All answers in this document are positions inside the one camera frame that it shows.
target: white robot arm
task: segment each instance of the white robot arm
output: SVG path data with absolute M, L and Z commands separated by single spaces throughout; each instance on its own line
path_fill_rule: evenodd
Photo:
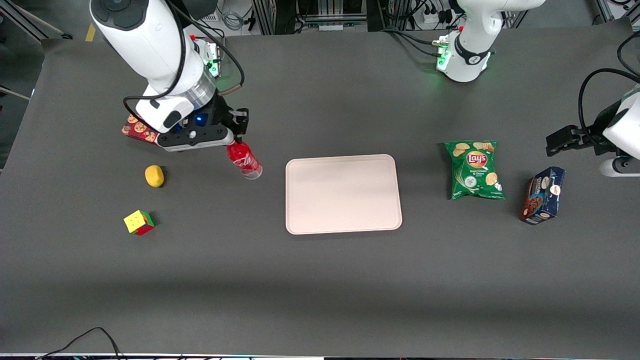
M 440 37 L 438 43 L 444 58 L 436 68 L 461 83 L 475 80 L 486 69 L 490 49 L 502 29 L 498 12 L 524 11 L 537 8 L 545 0 L 458 0 L 467 14 L 463 31 L 453 31 Z
M 233 111 L 216 89 L 216 45 L 190 38 L 165 0 L 90 0 L 96 27 L 148 81 L 134 116 L 161 133 L 168 151 L 228 145 L 246 131 L 248 111 Z
M 593 125 L 566 126 L 547 137 L 547 155 L 593 147 L 596 155 L 610 152 L 600 172 L 609 177 L 640 177 L 640 85 L 598 114 Z

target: coca-cola bottle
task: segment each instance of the coca-cola bottle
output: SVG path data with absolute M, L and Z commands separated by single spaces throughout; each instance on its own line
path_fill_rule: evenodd
M 242 175 L 249 180 L 255 180 L 262 175 L 262 165 L 255 158 L 246 142 L 239 140 L 227 145 L 227 156 L 240 170 Z

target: gray table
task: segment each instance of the gray table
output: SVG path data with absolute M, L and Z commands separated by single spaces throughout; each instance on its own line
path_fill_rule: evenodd
M 233 38 L 247 81 L 227 100 L 251 109 L 258 181 L 223 149 L 126 138 L 120 101 L 144 80 L 104 44 L 47 42 L 0 177 L 0 351 L 45 352 L 99 325 L 125 352 L 637 358 L 638 180 L 601 176 L 590 150 L 544 149 L 629 33 L 504 31 L 469 84 L 382 33 Z M 588 118 L 631 86 L 595 79 Z M 508 200 L 447 199 L 438 143 L 461 138 L 499 142 Z M 289 160 L 377 153 L 396 159 L 399 230 L 285 230 Z M 168 169 L 160 190 L 143 178 L 153 163 Z M 526 180 L 549 165 L 568 171 L 560 217 L 525 225 Z M 142 238 L 122 222 L 136 209 L 159 223 Z

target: lay's chip bag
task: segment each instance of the lay's chip bag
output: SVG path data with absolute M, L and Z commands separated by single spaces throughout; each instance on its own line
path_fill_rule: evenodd
M 495 141 L 462 140 L 444 145 L 453 162 L 452 200 L 465 195 L 504 199 L 502 185 L 493 167 Z

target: white tray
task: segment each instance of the white tray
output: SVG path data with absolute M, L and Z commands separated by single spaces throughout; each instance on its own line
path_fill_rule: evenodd
M 402 224 L 396 162 L 386 154 L 287 164 L 291 234 L 394 230 Z

